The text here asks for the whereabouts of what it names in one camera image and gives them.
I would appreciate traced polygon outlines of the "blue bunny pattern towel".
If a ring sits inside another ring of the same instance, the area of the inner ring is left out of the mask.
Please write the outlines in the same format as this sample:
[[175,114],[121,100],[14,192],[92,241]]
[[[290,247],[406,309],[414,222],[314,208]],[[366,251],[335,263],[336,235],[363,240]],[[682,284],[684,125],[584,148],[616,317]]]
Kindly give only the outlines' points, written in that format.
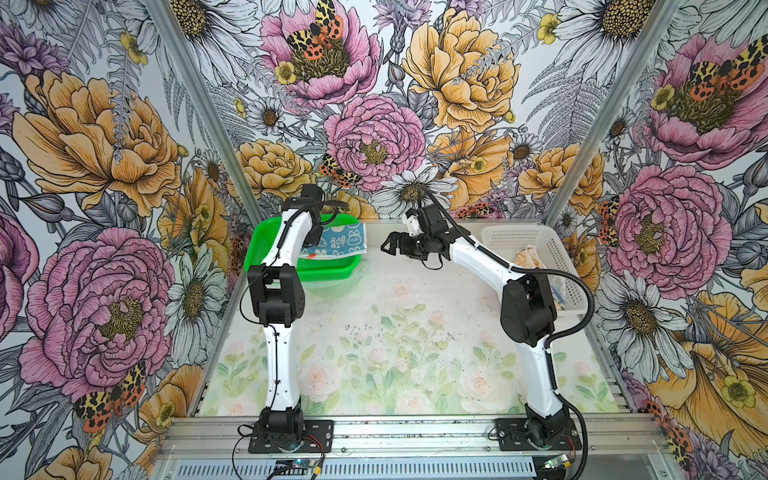
[[367,237],[363,223],[325,228],[317,245],[303,248],[301,259],[337,260],[363,255],[367,252]]

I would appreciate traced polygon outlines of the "green plastic basket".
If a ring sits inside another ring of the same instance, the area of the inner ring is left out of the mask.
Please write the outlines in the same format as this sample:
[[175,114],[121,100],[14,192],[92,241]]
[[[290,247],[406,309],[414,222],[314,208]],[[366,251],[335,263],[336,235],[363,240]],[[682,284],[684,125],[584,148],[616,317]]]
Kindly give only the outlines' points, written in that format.
[[[334,226],[355,223],[361,222],[352,215],[338,214],[332,223],[323,227],[323,230]],[[275,217],[265,220],[255,228],[243,263],[245,271],[252,264],[261,264],[263,262],[276,242],[281,224],[281,219]],[[344,280],[352,275],[363,255],[337,260],[306,260],[299,257],[296,268],[302,282]]]

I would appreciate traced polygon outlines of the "white plastic basket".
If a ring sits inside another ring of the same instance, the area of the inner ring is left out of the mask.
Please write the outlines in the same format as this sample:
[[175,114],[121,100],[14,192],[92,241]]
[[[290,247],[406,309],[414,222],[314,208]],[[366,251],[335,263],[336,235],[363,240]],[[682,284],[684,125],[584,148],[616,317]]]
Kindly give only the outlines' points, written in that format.
[[[491,224],[480,230],[480,241],[505,260],[514,261],[518,251],[534,246],[548,269],[577,274],[571,258],[557,233],[540,224]],[[587,310],[584,291],[573,281],[565,280],[563,294],[567,298],[566,314],[583,315]]]

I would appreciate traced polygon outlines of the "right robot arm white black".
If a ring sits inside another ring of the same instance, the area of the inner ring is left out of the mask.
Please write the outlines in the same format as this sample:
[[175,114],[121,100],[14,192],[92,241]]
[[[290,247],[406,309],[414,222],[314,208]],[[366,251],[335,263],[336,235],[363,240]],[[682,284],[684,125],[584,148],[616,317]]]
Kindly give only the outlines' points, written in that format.
[[557,311],[548,278],[523,272],[479,240],[469,230],[429,204],[403,215],[405,232],[392,232],[381,251],[426,262],[432,254],[440,261],[462,266],[489,285],[500,301],[500,324],[518,345],[527,382],[526,423],[523,432],[537,448],[549,447],[570,419],[559,397],[547,341],[554,333]]

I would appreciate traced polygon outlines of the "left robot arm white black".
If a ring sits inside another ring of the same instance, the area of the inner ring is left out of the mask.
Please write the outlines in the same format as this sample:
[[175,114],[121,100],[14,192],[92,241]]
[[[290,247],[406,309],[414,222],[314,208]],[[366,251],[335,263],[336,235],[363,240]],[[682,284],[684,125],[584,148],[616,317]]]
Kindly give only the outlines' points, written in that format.
[[307,184],[301,194],[283,202],[276,236],[264,259],[247,269],[252,318],[267,340],[268,388],[265,407],[253,427],[252,454],[295,452],[302,448],[305,422],[294,358],[292,324],[305,310],[306,298],[297,262],[303,248],[317,244],[324,226],[322,210],[344,209],[327,200],[323,190]]

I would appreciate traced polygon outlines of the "orange pink patterned towel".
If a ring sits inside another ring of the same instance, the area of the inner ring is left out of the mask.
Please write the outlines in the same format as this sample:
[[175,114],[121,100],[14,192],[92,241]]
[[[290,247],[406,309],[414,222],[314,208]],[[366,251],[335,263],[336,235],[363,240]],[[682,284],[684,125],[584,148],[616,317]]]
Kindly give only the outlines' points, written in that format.
[[[518,251],[513,263],[524,269],[547,269],[534,246],[528,246]],[[556,309],[564,310],[567,306],[567,298],[563,294],[565,280],[559,276],[551,275],[548,275],[547,278]]]

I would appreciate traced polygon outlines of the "small green circuit board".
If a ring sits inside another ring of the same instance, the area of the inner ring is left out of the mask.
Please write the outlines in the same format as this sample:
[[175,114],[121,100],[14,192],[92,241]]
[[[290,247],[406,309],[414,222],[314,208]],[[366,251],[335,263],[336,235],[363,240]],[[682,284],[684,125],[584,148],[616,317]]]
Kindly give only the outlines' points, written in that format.
[[571,459],[568,454],[560,454],[555,457],[552,457],[548,460],[546,460],[542,467],[544,469],[560,469],[560,468],[568,468],[571,465]]

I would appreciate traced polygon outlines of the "left aluminium corner post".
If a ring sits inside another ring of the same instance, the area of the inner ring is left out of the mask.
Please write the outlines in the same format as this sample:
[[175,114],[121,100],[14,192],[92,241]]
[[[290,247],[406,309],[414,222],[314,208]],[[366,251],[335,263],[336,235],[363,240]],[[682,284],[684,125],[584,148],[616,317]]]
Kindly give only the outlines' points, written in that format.
[[174,66],[178,70],[179,78],[183,81],[196,111],[211,137],[213,146],[218,151],[230,175],[250,222],[253,226],[257,226],[264,220],[263,212],[235,155],[235,148],[216,111],[205,79],[195,64],[195,57],[186,46],[186,40],[170,3],[168,1],[150,1],[147,9],[159,30],[159,36],[166,46]]

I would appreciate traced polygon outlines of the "aluminium corner post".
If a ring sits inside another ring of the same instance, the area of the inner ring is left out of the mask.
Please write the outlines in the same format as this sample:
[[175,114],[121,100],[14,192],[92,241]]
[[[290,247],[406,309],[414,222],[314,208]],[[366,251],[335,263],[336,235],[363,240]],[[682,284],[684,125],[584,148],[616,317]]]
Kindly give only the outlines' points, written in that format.
[[235,148],[216,111],[205,79],[195,64],[195,57],[186,46],[186,40],[170,3],[168,1],[150,1],[147,9],[159,30],[159,36],[166,46],[174,66],[178,70],[179,78],[183,81],[196,111],[211,137],[213,146],[218,151],[230,175],[250,222],[253,226],[257,226],[264,220],[263,212],[235,155]]
[[620,102],[636,87],[646,63],[656,55],[662,36],[672,23],[675,12],[682,1],[657,1],[650,12],[646,25],[641,29],[637,43],[630,50],[627,64],[618,70],[617,77],[609,90],[605,101],[601,104],[595,121],[580,145],[575,160],[565,175],[562,185],[552,199],[543,223],[549,227],[555,225],[556,219],[570,201],[581,179],[591,165],[593,157],[598,153],[603,136],[609,129],[610,123],[621,109]]

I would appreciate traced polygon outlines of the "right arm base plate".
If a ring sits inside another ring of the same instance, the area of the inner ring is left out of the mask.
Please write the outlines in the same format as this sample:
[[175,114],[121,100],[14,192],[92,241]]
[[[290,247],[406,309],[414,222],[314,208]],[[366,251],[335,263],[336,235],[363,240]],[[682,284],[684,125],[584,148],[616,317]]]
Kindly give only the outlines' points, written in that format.
[[538,424],[522,417],[502,417],[494,420],[494,433],[501,451],[577,451],[582,438],[572,420],[554,426]]

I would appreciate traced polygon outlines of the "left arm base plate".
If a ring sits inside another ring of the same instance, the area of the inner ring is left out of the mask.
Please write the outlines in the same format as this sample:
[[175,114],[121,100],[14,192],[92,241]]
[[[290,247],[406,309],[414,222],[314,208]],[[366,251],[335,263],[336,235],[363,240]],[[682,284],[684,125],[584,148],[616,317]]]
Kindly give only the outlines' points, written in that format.
[[304,420],[300,427],[290,426],[286,432],[276,427],[254,424],[247,451],[250,454],[325,454],[332,451],[335,422]]

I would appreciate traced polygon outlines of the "aluminium front rail frame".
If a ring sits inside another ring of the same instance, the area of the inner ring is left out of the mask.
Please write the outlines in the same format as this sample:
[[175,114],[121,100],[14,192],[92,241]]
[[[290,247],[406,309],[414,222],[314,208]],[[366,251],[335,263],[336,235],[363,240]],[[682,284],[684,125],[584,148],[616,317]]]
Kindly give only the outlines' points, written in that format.
[[[250,454],[253,419],[181,419],[153,479],[682,479],[647,414],[588,414],[577,451],[501,451],[492,415],[338,416],[332,451]],[[543,463],[568,454],[568,468]]]

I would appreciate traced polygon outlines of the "right aluminium corner post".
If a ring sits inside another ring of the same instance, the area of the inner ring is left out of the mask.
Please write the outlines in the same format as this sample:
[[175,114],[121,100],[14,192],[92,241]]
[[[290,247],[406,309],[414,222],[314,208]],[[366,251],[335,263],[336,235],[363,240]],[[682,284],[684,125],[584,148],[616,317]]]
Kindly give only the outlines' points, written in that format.
[[682,1],[657,1],[650,12],[646,25],[641,29],[637,43],[630,50],[627,64],[618,70],[617,77],[609,90],[605,101],[601,104],[595,121],[580,145],[575,160],[565,175],[562,185],[552,199],[543,223],[549,227],[555,225],[556,219],[570,201],[581,179],[591,165],[593,157],[598,153],[603,136],[609,129],[610,123],[621,109],[620,102],[636,87],[646,63],[656,55],[662,36],[672,23],[675,12]]

